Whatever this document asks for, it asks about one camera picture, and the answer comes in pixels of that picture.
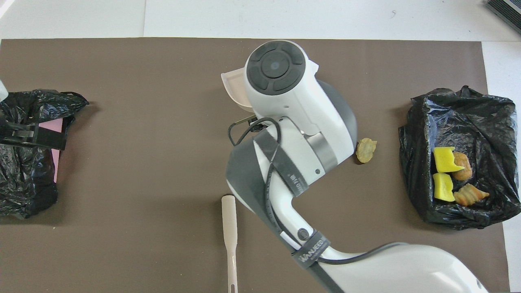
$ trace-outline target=brown paper sheet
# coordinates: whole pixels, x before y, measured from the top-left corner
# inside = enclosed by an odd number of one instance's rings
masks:
[[[224,292],[220,198],[229,192],[226,130],[246,117],[220,74],[264,40],[3,40],[9,91],[75,91],[77,116],[58,173],[58,203],[0,222],[2,292]],[[467,84],[487,93],[477,42],[297,40],[317,77],[347,99],[374,158],[347,159],[294,200],[332,246],[392,241],[442,248],[490,291],[508,291],[502,225],[452,231],[423,223],[405,193],[398,127],[410,98]],[[267,227],[238,206],[239,290],[321,292]]]

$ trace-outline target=white table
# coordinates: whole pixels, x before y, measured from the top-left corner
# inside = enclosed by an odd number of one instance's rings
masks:
[[[11,2],[0,0],[0,40],[168,36],[481,41],[489,93],[521,105],[521,35],[481,0]],[[521,216],[504,222],[503,228],[511,291],[521,291]]]

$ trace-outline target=black cable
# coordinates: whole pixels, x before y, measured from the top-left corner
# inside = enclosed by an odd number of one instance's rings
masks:
[[[275,128],[277,130],[277,143],[280,146],[280,143],[282,141],[282,133],[280,131],[280,125],[279,125],[279,123],[277,121],[275,121],[274,119],[272,119],[270,117],[263,117],[261,119],[258,119],[256,121],[254,121],[253,123],[251,123],[250,126],[248,126],[248,128],[244,131],[244,133],[241,135],[241,137],[238,139],[237,142],[234,142],[233,138],[231,137],[231,130],[238,123],[232,123],[230,125],[230,127],[228,127],[228,138],[230,139],[231,144],[233,144],[233,146],[236,146],[236,145],[240,144],[244,140],[244,138],[248,135],[248,133],[255,126],[259,125],[262,122],[266,122],[266,121],[271,122],[272,124],[275,125]],[[277,230],[277,232],[279,234],[281,234],[282,232],[285,232],[291,239],[293,239],[295,242],[299,243],[295,239],[295,237],[288,231],[288,229],[284,226],[284,224],[279,220],[279,218],[275,214],[275,211],[273,210],[273,207],[271,205],[271,201],[269,199],[269,186],[270,186],[270,183],[271,183],[271,176],[273,174],[273,170],[274,169],[275,169],[275,166],[270,161],[269,168],[268,168],[268,173],[267,173],[267,177],[266,177],[266,183],[264,185],[264,203],[265,203],[265,209],[266,209],[266,213],[267,213],[268,219],[273,224],[273,226],[275,227],[275,229]]]
[[[231,129],[237,125],[237,123],[232,123],[230,125],[230,127],[228,127],[228,138],[230,139],[230,142],[231,144],[233,144],[233,146],[236,146],[238,145],[239,143],[242,142],[242,140],[248,135],[248,133],[257,125],[261,124],[262,122],[266,122],[266,121],[269,121],[271,123],[273,123],[275,125],[275,128],[277,129],[277,142],[280,143],[280,140],[281,140],[281,134],[280,134],[280,125],[278,122],[276,122],[275,120],[273,120],[272,118],[270,117],[264,117],[264,118],[261,118],[259,120],[256,120],[254,121],[253,123],[250,124],[250,126],[248,126],[248,128],[244,131],[244,133],[241,135],[241,137],[238,139],[237,142],[234,142],[233,141],[233,138],[231,137]]]
[[[329,260],[329,259],[319,258],[317,261],[321,262],[321,263],[336,264],[336,265],[338,265],[338,264],[348,264],[348,263],[361,261],[363,259],[371,257],[371,256],[375,255],[376,253],[381,252],[381,251],[383,251],[385,249],[389,249],[391,247],[395,247],[395,246],[398,246],[398,245],[407,245],[407,244],[408,243],[404,243],[404,242],[392,242],[392,243],[384,244],[384,245],[379,246],[379,247],[377,247],[377,248],[375,248],[373,250],[370,250],[370,251],[368,251],[366,253],[357,255],[357,256],[352,257],[352,258],[342,259],[342,260]]]

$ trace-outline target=black strap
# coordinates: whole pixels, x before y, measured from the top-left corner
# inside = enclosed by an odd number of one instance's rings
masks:
[[[309,188],[302,173],[268,131],[261,131],[254,140],[294,196],[298,197]]]
[[[331,244],[329,240],[319,231],[314,231],[310,239],[300,247],[299,250],[291,254],[291,257],[303,269],[307,269],[318,260],[320,255]]]

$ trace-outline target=yellow food piece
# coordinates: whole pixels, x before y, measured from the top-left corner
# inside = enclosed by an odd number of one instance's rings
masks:
[[[489,195],[490,193],[481,191],[475,186],[467,183],[465,186],[460,188],[459,191],[454,193],[454,199],[458,204],[468,206],[486,198]]]
[[[361,163],[367,163],[373,158],[375,149],[376,140],[363,138],[358,142],[358,147],[356,148],[356,157]]]
[[[452,173],[452,177],[459,181],[465,181],[472,176],[472,168],[467,156],[464,153],[454,152],[454,164],[457,166],[463,166],[463,170],[459,170]]]
[[[456,172],[465,169],[465,167],[457,166],[454,163],[453,150],[453,146],[438,146],[434,148],[434,161],[436,162],[438,173]]]
[[[434,197],[444,201],[454,201],[452,194],[452,179],[449,174],[436,173],[432,176],[434,179]]]

